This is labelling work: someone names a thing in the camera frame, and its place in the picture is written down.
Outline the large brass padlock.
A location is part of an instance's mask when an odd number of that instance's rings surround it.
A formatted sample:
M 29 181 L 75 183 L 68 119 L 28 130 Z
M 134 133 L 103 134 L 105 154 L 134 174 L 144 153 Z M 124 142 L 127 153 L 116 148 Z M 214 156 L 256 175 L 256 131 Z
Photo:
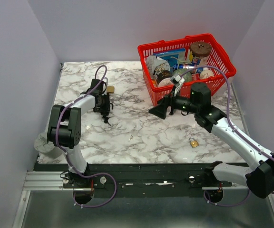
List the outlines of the large brass padlock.
M 113 94 L 115 92 L 115 87 L 109 84 L 108 78 L 105 78 L 104 82 L 106 83 L 105 92 L 109 94 Z

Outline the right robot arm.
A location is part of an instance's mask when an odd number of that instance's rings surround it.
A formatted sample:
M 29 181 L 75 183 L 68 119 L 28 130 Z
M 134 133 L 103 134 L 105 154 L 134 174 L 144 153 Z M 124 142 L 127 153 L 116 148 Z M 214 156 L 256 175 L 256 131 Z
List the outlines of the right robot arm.
M 165 119 L 168 108 L 170 114 L 175 110 L 193 114 L 199 126 L 228 144 L 247 163 L 246 167 L 221 161 L 212 163 L 203 175 L 207 185 L 215 186 L 220 181 L 237 183 L 262 199 L 274 192 L 274 153 L 236 128 L 223 111 L 211 104 L 211 90 L 206 83 L 193 83 L 189 98 L 179 96 L 173 90 L 149 113 Z

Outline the black headed key bunch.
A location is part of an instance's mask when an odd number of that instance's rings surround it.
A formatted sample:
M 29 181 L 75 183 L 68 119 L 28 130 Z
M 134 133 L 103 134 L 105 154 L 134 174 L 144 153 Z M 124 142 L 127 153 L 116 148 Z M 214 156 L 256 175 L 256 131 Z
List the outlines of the black headed key bunch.
M 111 126 L 111 124 L 109 123 L 109 116 L 108 116 L 108 114 L 103 114 L 102 118 L 103 118 L 103 122 L 105 124 L 108 124 L 109 126 Z

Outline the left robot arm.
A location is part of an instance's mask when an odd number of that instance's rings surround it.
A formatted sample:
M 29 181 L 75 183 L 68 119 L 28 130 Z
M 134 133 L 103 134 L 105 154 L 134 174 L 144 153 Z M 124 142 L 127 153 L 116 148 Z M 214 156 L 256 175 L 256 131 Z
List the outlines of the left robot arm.
M 51 109 L 47 140 L 54 146 L 64 148 L 68 162 L 68 177 L 79 187 L 90 183 L 89 164 L 83 158 L 79 141 L 81 138 L 81 118 L 89 110 L 101 114 L 104 123 L 113 109 L 110 103 L 107 83 L 104 80 L 92 79 L 90 88 L 69 104 L 54 105 Z

